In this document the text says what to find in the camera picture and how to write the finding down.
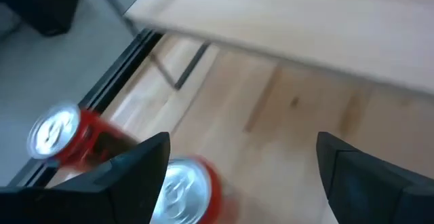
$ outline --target black object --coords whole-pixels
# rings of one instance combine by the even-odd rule
[[[169,154],[161,132],[51,189],[0,189],[0,223],[149,223]]]
[[[45,36],[66,33],[78,0],[2,0],[24,21]]]
[[[434,180],[320,132],[319,173],[341,224],[434,223]]]

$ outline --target desk surface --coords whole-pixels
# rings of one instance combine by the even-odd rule
[[[137,0],[129,18],[434,93],[434,0]]]

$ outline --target red soda can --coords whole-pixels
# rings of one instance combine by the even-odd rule
[[[236,223],[237,200],[227,187],[204,158],[172,159],[151,223]]]
[[[78,171],[90,170],[137,144],[97,113],[72,103],[55,106],[42,115],[27,139],[33,158],[54,158],[61,166]]]

